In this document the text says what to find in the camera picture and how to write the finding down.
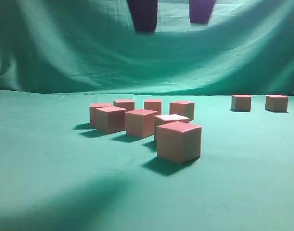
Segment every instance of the green tablecloth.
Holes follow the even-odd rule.
[[[148,96],[0,91],[0,231],[294,231],[294,97],[289,113],[196,102],[202,156],[156,158],[153,136],[90,129],[89,105]]]

